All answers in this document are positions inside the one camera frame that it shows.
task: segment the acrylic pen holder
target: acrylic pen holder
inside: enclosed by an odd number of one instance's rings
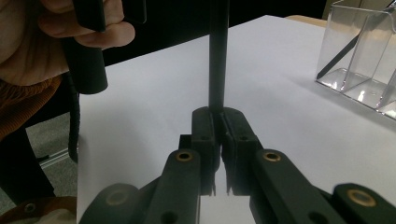
[[[374,1],[332,4],[316,82],[396,119],[396,10]]]

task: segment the finger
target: finger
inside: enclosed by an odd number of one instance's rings
[[[112,24],[103,33],[92,33],[76,36],[75,39],[81,45],[91,48],[109,49],[122,47],[134,40],[134,27],[125,21]]]
[[[72,0],[40,0],[41,4],[50,12],[65,13],[73,10]]]
[[[124,18],[121,0],[105,1],[104,11],[106,18],[106,26],[119,23]],[[76,13],[74,11],[68,11],[61,14],[56,14],[56,13],[43,14],[38,19],[38,26],[47,35],[57,38],[86,35],[94,32],[90,29],[81,27],[78,24]]]

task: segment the chair leg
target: chair leg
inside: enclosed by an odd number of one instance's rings
[[[0,188],[15,204],[55,196],[24,127],[0,142]]]

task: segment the white table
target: white table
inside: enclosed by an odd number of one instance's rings
[[[314,81],[324,28],[264,16],[229,31],[225,105],[244,112],[264,147],[311,183],[375,190],[396,204],[396,121]],[[103,188],[158,177],[191,112],[207,105],[208,37],[107,68],[106,91],[81,96],[78,220]],[[201,223],[254,223],[248,198],[204,197]]]

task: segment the gray floor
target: gray floor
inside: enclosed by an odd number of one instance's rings
[[[53,154],[67,148],[69,115],[39,123],[27,130],[37,157]],[[44,169],[57,196],[77,196],[77,165],[70,158]],[[0,215],[15,205],[0,190]]]

